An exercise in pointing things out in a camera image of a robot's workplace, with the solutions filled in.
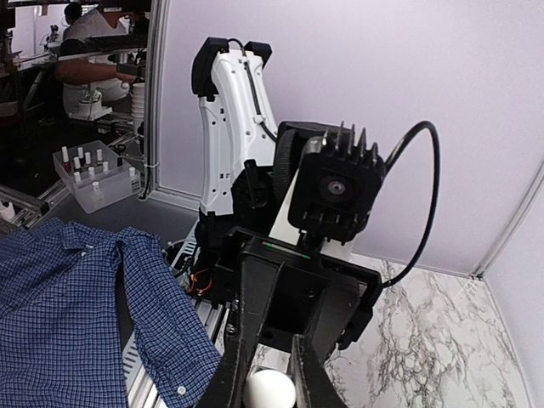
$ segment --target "egg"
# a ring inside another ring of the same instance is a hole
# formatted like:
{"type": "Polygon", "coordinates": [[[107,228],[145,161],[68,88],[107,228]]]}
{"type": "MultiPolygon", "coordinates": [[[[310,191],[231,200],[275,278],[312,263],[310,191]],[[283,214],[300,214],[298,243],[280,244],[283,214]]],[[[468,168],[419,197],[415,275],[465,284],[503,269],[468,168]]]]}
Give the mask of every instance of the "egg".
{"type": "Polygon", "coordinates": [[[261,370],[247,379],[243,399],[246,408],[292,408],[297,392],[283,372],[261,370]]]}

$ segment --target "cable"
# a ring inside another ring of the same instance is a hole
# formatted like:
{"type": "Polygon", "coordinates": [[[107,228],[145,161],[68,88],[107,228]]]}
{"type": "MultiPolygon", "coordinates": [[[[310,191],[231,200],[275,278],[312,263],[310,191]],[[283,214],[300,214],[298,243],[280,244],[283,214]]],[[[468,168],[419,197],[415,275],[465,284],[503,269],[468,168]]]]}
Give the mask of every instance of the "cable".
{"type": "Polygon", "coordinates": [[[87,116],[87,122],[91,120],[91,116],[93,115],[93,97],[94,92],[92,92],[93,88],[91,85],[88,85],[88,92],[89,92],[89,103],[88,103],[88,116],[87,116]]]}
{"type": "Polygon", "coordinates": [[[177,270],[172,266],[171,268],[176,271],[176,274],[173,277],[178,279],[181,275],[184,275],[185,273],[189,272],[192,263],[193,263],[193,259],[191,257],[188,257],[185,259],[184,267],[181,270],[177,270]]]}
{"type": "MultiPolygon", "coordinates": [[[[208,270],[209,270],[209,269],[199,270],[198,272],[194,273],[194,274],[190,277],[190,279],[191,279],[191,281],[192,281],[193,283],[191,284],[190,289],[187,291],[187,293],[191,293],[191,292],[193,292],[193,290],[195,289],[195,284],[196,284],[196,282],[198,281],[198,279],[196,279],[196,277],[197,277],[198,275],[200,275],[200,274],[203,274],[204,272],[207,272],[208,270]]],[[[210,287],[212,287],[212,278],[210,278],[210,283],[208,284],[208,286],[207,286],[206,288],[204,288],[204,289],[196,289],[196,290],[197,290],[199,293],[200,293],[200,291],[205,292],[205,291],[207,291],[210,287]]]]}
{"type": "Polygon", "coordinates": [[[433,140],[433,195],[431,198],[431,206],[428,212],[427,225],[425,226],[425,231],[423,232],[423,237],[419,246],[416,249],[416,253],[412,257],[411,261],[406,265],[406,267],[393,279],[386,281],[383,284],[383,287],[391,287],[402,281],[408,273],[414,268],[414,265],[421,257],[423,249],[427,245],[428,237],[431,234],[431,229],[433,228],[434,214],[436,213],[436,207],[439,200],[439,185],[440,185],[440,143],[439,143],[439,134],[436,130],[436,127],[431,122],[420,122],[414,126],[406,134],[404,138],[393,149],[388,159],[385,162],[387,172],[393,168],[394,164],[399,160],[400,155],[405,150],[406,146],[424,129],[427,129],[431,133],[431,138],[433,140]]]}
{"type": "MultiPolygon", "coordinates": [[[[145,140],[146,145],[147,145],[147,151],[145,152],[145,154],[146,154],[145,160],[149,164],[149,163],[151,163],[151,147],[152,147],[151,146],[151,137],[150,137],[150,135],[149,134],[145,135],[144,140],[145,140]]],[[[138,199],[141,200],[141,201],[146,200],[147,196],[150,194],[152,172],[153,172],[153,170],[151,169],[151,167],[147,167],[145,169],[145,187],[144,187],[144,191],[142,191],[142,194],[138,197],[138,199]]]]}
{"type": "Polygon", "coordinates": [[[43,45],[48,45],[47,41],[46,42],[43,42],[43,39],[45,37],[49,37],[49,34],[46,34],[45,36],[42,37],[42,39],[40,40],[40,43],[38,44],[40,47],[43,46],[43,45]]]}
{"type": "Polygon", "coordinates": [[[172,247],[175,247],[176,245],[183,244],[183,243],[186,242],[187,240],[188,240],[188,238],[185,238],[185,239],[183,239],[183,240],[174,241],[174,242],[169,241],[169,242],[167,243],[167,245],[168,245],[168,248],[172,248],[172,247]]]}
{"type": "MultiPolygon", "coordinates": [[[[257,89],[255,88],[255,82],[253,81],[253,75],[249,67],[249,59],[247,58],[246,49],[242,45],[241,41],[237,38],[230,38],[227,40],[227,42],[237,43],[240,46],[241,54],[246,57],[246,60],[244,61],[244,69],[246,70],[247,79],[249,80],[249,87],[252,90],[253,104],[255,105],[255,111],[257,115],[262,116],[261,106],[258,103],[257,89]]],[[[276,143],[278,141],[278,138],[272,132],[270,132],[270,129],[268,128],[268,126],[266,126],[266,123],[261,122],[260,125],[261,128],[263,128],[264,132],[267,134],[267,136],[271,138],[274,143],[276,143]]]]}

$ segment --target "white marble countertop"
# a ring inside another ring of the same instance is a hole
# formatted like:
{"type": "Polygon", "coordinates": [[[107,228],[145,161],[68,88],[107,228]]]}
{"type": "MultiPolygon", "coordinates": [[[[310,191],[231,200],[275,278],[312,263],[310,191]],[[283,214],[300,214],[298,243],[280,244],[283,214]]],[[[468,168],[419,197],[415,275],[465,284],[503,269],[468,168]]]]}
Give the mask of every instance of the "white marble countertop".
{"type": "MultiPolygon", "coordinates": [[[[353,256],[397,275],[399,265],[353,256]]],[[[326,371],[354,408],[529,407],[512,346],[483,282],[414,269],[387,289],[360,340],[326,371]]],[[[289,354],[259,346],[254,365],[286,370],[289,354]]]]}

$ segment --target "person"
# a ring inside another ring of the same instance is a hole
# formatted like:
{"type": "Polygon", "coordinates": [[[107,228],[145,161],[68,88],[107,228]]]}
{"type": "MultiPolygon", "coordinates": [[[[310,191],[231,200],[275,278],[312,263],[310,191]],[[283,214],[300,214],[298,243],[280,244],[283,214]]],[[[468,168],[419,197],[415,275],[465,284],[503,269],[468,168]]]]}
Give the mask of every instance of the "person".
{"type": "Polygon", "coordinates": [[[65,29],[65,32],[62,34],[62,40],[64,41],[68,34],[70,33],[71,26],[82,16],[83,8],[80,3],[71,2],[65,8],[65,19],[68,28],[65,29]]]}
{"type": "MultiPolygon", "coordinates": [[[[71,39],[125,35],[127,29],[120,19],[126,16],[132,17],[130,13],[110,12],[100,5],[74,22],[65,42],[71,39]]],[[[129,89],[125,83],[130,84],[136,80],[135,76],[118,73],[116,64],[110,62],[107,55],[61,61],[56,65],[55,77],[65,84],[63,104],[67,114],[77,112],[79,101],[87,95],[89,84],[102,94],[103,103],[115,105],[128,95],[129,89]]]]}

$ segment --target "white shirt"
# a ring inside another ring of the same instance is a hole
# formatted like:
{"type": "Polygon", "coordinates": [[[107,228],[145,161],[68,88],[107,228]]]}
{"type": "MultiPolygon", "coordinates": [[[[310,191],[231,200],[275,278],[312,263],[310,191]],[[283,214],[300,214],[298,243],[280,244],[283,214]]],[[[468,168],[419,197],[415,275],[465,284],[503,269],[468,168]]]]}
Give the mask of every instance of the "white shirt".
{"type": "MultiPolygon", "coordinates": [[[[126,34],[127,27],[124,26],[121,21],[117,24],[117,28],[112,28],[102,14],[95,8],[77,19],[77,21],[70,26],[70,30],[66,35],[66,40],[71,38],[83,39],[90,37],[123,36],[126,34]]],[[[115,64],[108,61],[108,55],[90,58],[89,62],[107,65],[115,64]]],[[[128,90],[122,89],[121,84],[121,81],[113,78],[107,81],[94,82],[93,88],[96,88],[102,93],[102,100],[104,102],[115,102],[128,94],[128,90]]],[[[65,83],[63,102],[66,113],[77,111],[79,101],[85,97],[87,90],[88,85],[69,85],[65,83]]]]}

